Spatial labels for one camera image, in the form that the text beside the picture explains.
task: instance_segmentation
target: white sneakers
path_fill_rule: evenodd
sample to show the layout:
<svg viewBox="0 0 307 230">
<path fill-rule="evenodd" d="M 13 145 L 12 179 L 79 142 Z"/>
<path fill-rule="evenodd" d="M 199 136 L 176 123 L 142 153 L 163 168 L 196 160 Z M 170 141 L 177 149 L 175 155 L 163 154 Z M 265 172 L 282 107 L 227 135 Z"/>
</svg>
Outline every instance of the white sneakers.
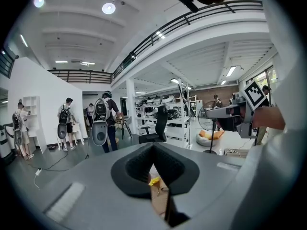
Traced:
<svg viewBox="0 0 307 230">
<path fill-rule="evenodd" d="M 74 151 L 76 149 L 76 146 L 72 146 L 71 147 L 71 151 Z M 68 148 L 67 147 L 64 147 L 63 148 L 63 151 L 68 151 Z"/>
</svg>

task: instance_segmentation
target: jeans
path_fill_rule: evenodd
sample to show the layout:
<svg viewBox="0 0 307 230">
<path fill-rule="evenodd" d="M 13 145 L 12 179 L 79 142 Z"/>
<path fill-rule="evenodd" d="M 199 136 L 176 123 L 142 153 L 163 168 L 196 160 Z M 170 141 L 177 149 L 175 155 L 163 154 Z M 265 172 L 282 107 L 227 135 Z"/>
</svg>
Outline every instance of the jeans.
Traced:
<svg viewBox="0 0 307 230">
<path fill-rule="evenodd" d="M 88 118 L 88 121 L 90 122 L 90 127 L 92 127 L 92 125 L 93 125 L 93 118 L 92 118 L 92 116 L 87 116 L 87 118 Z"/>
<path fill-rule="evenodd" d="M 108 126 L 107 134 L 108 134 L 110 142 L 111 142 L 112 151 L 117 150 L 117 144 L 116 144 L 116 140 L 115 140 L 115 131 L 116 131 L 116 129 L 115 129 L 114 126 Z M 103 147 L 105 153 L 110 152 L 109 146 L 107 144 L 107 139 L 106 139 L 106 142 L 102 145 L 102 147 Z"/>
</svg>

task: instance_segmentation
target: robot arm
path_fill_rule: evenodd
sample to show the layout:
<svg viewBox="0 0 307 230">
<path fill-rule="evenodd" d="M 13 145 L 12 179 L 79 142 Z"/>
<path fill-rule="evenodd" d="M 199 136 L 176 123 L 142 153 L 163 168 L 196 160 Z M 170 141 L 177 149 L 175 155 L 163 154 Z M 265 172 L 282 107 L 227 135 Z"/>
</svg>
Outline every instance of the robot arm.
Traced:
<svg viewBox="0 0 307 230">
<path fill-rule="evenodd" d="M 256 138 L 252 135 L 252 121 L 256 108 L 266 99 L 262 89 L 252 81 L 245 89 L 236 93 L 232 105 L 207 110 L 205 115 L 217 119 L 223 130 L 236 131 L 242 138 Z"/>
</svg>

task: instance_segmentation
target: yellow object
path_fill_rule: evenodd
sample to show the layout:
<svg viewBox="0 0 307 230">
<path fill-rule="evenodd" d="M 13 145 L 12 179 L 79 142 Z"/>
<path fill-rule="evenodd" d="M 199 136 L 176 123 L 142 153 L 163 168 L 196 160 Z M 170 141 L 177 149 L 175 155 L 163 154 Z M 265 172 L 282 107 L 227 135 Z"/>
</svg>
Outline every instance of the yellow object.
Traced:
<svg viewBox="0 0 307 230">
<path fill-rule="evenodd" d="M 160 181 L 160 177 L 158 176 L 158 177 L 156 177 L 156 178 L 151 179 L 151 181 L 149 182 L 148 185 L 149 185 L 149 186 L 152 186 L 152 185 L 158 183 L 159 181 Z"/>
<path fill-rule="evenodd" d="M 223 135 L 223 133 L 225 133 L 225 131 L 223 131 L 223 130 L 220 130 L 220 131 L 215 132 L 214 135 L 213 135 L 213 140 L 219 139 L 219 138 Z M 212 137 L 211 134 L 206 133 L 204 130 L 202 130 L 202 131 L 199 133 L 199 136 L 201 136 L 201 137 L 203 137 L 203 138 L 207 138 L 208 140 L 211 140 L 211 137 Z"/>
</svg>

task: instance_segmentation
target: vent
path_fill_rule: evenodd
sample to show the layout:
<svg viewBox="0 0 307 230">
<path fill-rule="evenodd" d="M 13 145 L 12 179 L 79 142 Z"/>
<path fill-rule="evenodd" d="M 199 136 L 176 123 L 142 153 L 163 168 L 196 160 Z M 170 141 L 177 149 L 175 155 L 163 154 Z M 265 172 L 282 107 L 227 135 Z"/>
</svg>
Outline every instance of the vent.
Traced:
<svg viewBox="0 0 307 230">
<path fill-rule="evenodd" d="M 72 60 L 71 60 L 71 63 L 81 64 L 82 61 L 81 61 L 81 60 L 78 60 L 78 59 L 72 59 Z"/>
</svg>

